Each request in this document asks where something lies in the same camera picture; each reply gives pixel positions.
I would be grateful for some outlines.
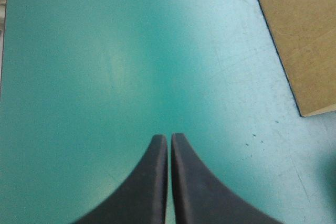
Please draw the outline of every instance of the cardboard edge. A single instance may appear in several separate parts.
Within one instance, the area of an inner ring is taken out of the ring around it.
[[[295,93],[294,93],[292,84],[290,83],[290,80],[289,80],[289,78],[288,78],[288,74],[287,74],[287,72],[286,72],[286,69],[285,69],[285,67],[284,67],[284,64],[282,63],[282,59],[281,59],[281,56],[280,56],[280,53],[279,53],[277,44],[276,44],[276,42],[275,42],[275,39],[274,39],[274,37],[273,37],[273,33],[272,33],[272,31],[271,31],[271,28],[270,28],[270,26],[269,26],[269,24],[268,24],[267,17],[266,17],[266,15],[265,15],[265,12],[264,12],[264,9],[263,9],[263,5],[262,5],[262,3],[261,3],[260,0],[257,0],[257,1],[258,1],[258,4],[259,4],[261,13],[263,14],[263,17],[264,17],[264,20],[265,20],[265,23],[266,23],[268,32],[269,32],[269,34],[270,34],[270,36],[271,36],[271,40],[272,40],[272,42],[273,42],[273,45],[274,45],[275,50],[276,50],[276,52],[277,52],[277,55],[278,55],[278,57],[279,57],[279,60],[280,60],[282,69],[283,69],[283,71],[284,71],[284,73],[285,73],[287,82],[288,82],[288,84],[289,84],[289,88],[290,88],[290,90],[291,90],[291,92],[292,92],[292,95],[293,95],[293,97],[294,97],[295,104],[296,104],[296,107],[297,107],[297,111],[299,112],[299,115],[300,115],[301,117],[305,117],[305,115],[307,115],[307,113],[303,114],[303,112],[302,112],[301,109],[300,109],[300,104],[299,104],[299,102],[298,102],[298,100],[297,100],[297,97],[295,96]]]

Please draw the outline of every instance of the teal surface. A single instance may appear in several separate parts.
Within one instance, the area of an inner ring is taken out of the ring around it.
[[[299,116],[257,0],[7,3],[0,223],[74,221],[173,132],[271,216],[336,222],[336,114]]]

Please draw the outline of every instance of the black curved prong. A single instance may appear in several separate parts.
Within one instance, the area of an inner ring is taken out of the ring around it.
[[[177,224],[280,224],[224,186],[184,134],[172,135],[171,164]]]
[[[167,197],[167,142],[153,136],[141,160],[121,186],[77,224],[163,224]]]

